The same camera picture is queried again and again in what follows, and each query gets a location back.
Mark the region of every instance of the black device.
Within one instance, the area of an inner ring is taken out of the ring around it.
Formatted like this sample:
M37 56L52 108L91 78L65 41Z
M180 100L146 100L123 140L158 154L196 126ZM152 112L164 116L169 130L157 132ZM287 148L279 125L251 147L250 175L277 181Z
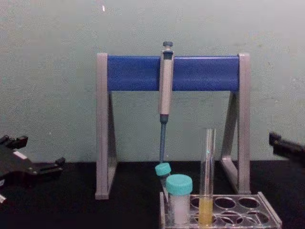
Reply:
M305 167L305 146L282 139L282 136L274 132L269 133L269 145L273 147L273 154L286 157Z
M26 146L27 136L16 139L5 135L0 138L0 189L9 185L32 187L39 182L58 179L65 159L62 157L55 163L38 166L16 149ZM0 203L5 197L0 195Z

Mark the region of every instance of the black table surface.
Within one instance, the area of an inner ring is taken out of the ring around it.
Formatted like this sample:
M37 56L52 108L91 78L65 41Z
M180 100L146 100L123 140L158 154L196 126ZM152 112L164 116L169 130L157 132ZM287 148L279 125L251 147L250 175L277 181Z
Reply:
M159 225L157 162L119 163L109 200L97 201L95 164L67 163L58 181L35 188L6 187L8 201L0 205L0 227L14 228L145 228ZM199 190L199 162L171 162L172 173L193 179ZM280 219L283 229L305 228L305 169L289 161L252 161L251 191L261 191ZM215 194L234 194L215 163Z

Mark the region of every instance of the pipette stand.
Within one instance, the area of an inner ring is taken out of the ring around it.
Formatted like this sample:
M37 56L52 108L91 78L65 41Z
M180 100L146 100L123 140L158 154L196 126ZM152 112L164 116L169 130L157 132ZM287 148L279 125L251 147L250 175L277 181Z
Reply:
M191 195L190 224L174 225L160 193L160 229L281 229L282 221L261 192L257 195L214 195L213 223L198 225L199 196Z
M108 199L117 165L111 91L158 91L160 56L97 54L96 199ZM221 163L238 194L250 194L250 56L175 56L173 91L230 91ZM231 150L237 122L238 169Z

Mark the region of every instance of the teal cap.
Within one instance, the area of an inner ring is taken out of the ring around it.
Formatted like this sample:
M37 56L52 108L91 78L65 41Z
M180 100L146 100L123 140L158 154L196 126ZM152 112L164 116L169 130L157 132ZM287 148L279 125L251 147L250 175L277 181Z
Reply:
M170 164L167 162L158 164L154 169L156 170L158 176L169 174L172 170Z
M193 181L187 175L175 174L166 179L167 191L175 196L190 194L193 190Z

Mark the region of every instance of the small tube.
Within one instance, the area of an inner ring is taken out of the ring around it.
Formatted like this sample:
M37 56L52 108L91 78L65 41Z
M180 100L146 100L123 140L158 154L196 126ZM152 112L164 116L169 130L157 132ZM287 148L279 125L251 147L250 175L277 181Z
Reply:
M174 225L190 223L190 193L193 181L182 174L171 175L166 179L169 193L169 216Z
M168 202L168 192L166 190L166 179L171 175L171 166L169 163L160 163L155 167L156 174L159 176L163 193L165 195L166 201Z
M212 224L215 129L206 129L205 148L202 150L200 168L199 218L202 226Z

